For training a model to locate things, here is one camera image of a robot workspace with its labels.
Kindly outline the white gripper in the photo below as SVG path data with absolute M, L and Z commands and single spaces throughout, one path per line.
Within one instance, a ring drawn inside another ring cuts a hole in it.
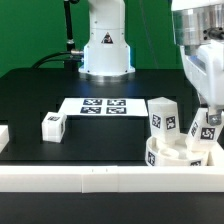
M 221 109 L 224 109 L 224 43 L 201 45 L 194 56 L 187 56 L 183 46 L 180 52 L 186 77 L 211 106 L 207 123 L 220 125 Z

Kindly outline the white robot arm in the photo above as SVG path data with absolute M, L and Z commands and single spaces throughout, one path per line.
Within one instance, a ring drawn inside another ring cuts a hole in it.
M 88 3 L 90 38 L 79 71 L 100 81 L 133 73 L 124 0 Z M 185 75 L 208 106 L 207 123 L 217 126 L 224 111 L 224 0 L 172 0 L 171 12 Z

